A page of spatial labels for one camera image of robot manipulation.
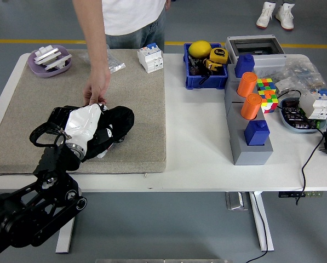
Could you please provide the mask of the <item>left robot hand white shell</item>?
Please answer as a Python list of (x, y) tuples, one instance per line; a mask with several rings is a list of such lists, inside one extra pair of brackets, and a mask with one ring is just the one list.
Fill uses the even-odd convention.
[(73, 110), (65, 126), (65, 132), (70, 137), (66, 144), (86, 148), (97, 129), (100, 130), (99, 119), (107, 110), (103, 104), (92, 104)]

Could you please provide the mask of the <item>person's right hand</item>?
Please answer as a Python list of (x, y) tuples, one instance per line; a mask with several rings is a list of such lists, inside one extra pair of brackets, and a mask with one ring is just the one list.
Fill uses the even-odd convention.
[(109, 88), (111, 73), (109, 70), (91, 70), (90, 76), (83, 88), (85, 105), (106, 104), (105, 94)]

